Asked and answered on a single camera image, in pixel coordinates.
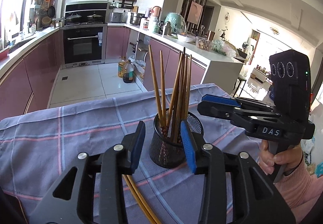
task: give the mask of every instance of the tablecloth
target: tablecloth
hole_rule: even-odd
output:
[[[172,89],[166,90],[169,105]],[[206,142],[236,154],[247,151],[256,160],[260,140],[243,134],[229,121],[199,115],[197,104],[205,94],[229,97],[214,84],[191,87],[189,111],[203,124]],[[153,119],[157,113],[154,92],[95,100],[46,109],[0,121],[0,186],[17,196],[27,216],[66,166],[80,152],[103,153],[146,124],[146,138],[133,178],[162,223],[197,223],[204,175],[193,175],[187,164],[175,169],[157,166],[149,157]],[[99,222],[99,175],[96,177],[94,221]],[[125,182],[129,223],[149,223]],[[230,178],[227,176],[227,221],[232,218]]]

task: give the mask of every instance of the black stool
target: black stool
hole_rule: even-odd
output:
[[[237,94],[237,91],[238,91],[238,89],[239,89],[239,87],[240,87],[240,85],[241,85],[241,82],[242,81],[244,81],[244,84],[243,84],[243,87],[241,88],[241,91],[240,91],[240,94],[239,94],[239,96],[241,95],[241,92],[242,92],[242,90],[243,90],[243,88],[244,88],[244,86],[245,86],[245,83],[247,82],[247,80],[242,76],[242,75],[238,75],[238,78],[237,78],[238,80],[239,80],[239,84],[238,84],[238,87],[237,87],[237,89],[235,90],[235,93],[233,94],[233,97],[235,97],[235,94]]]

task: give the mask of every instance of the silver screw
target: silver screw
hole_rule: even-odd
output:
[[[240,153],[240,158],[244,158],[244,159],[246,159],[246,158],[248,158],[249,157],[249,155],[248,155],[248,153],[247,152],[241,152]]]
[[[120,151],[120,150],[122,150],[122,149],[123,149],[123,145],[121,145],[121,144],[117,144],[117,145],[115,145],[115,146],[113,147],[113,149],[114,149],[115,151]]]
[[[209,143],[206,143],[203,145],[203,149],[205,149],[205,150],[211,150],[212,148],[213,148],[213,146]]]
[[[88,155],[86,155],[86,153],[81,152],[80,154],[78,154],[78,159],[85,159]]]

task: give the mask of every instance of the utensil holder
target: utensil holder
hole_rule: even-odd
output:
[[[188,112],[187,123],[192,132],[198,133],[203,137],[204,131],[200,120],[192,113]],[[181,141],[180,130],[178,130],[177,143],[171,141],[172,118],[169,125],[167,137],[161,132],[158,114],[154,119],[154,135],[149,147],[149,156],[158,166],[166,169],[172,169],[182,164],[186,157],[184,147]]]

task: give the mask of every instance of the black mesh cup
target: black mesh cup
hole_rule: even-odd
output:
[[[204,131],[200,120],[192,113],[188,112],[187,123],[192,132],[198,133],[203,137]],[[167,137],[161,132],[158,114],[154,119],[154,135],[149,147],[149,156],[151,160],[158,166],[166,169],[172,169],[182,164],[186,157],[184,147],[181,141],[180,130],[178,130],[177,143],[171,142],[172,118],[169,125]]]

